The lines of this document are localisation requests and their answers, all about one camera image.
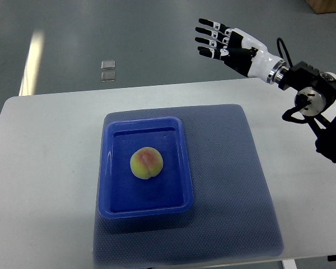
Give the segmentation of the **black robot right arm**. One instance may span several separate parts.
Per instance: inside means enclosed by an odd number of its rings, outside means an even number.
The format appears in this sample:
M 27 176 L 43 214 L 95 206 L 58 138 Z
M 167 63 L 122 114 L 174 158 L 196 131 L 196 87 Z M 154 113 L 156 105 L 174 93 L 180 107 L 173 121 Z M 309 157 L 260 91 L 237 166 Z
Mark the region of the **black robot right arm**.
M 316 152 L 336 163 L 336 78 L 300 62 L 281 65 L 273 82 L 282 90 L 296 90 L 294 107 L 286 110 L 286 122 L 308 124 L 316 136 Z

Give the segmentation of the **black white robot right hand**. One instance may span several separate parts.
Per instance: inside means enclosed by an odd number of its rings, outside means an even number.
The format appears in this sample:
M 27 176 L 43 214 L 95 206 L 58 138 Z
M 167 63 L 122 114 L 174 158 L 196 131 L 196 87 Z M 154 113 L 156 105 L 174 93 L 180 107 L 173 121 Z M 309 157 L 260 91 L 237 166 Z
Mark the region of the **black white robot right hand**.
M 281 57 L 272 55 L 267 47 L 238 29 L 222 23 L 200 18 L 204 27 L 196 32 L 206 37 L 196 37 L 200 55 L 219 60 L 238 74 L 248 78 L 259 78 L 268 84 L 277 83 L 287 71 L 287 63 Z

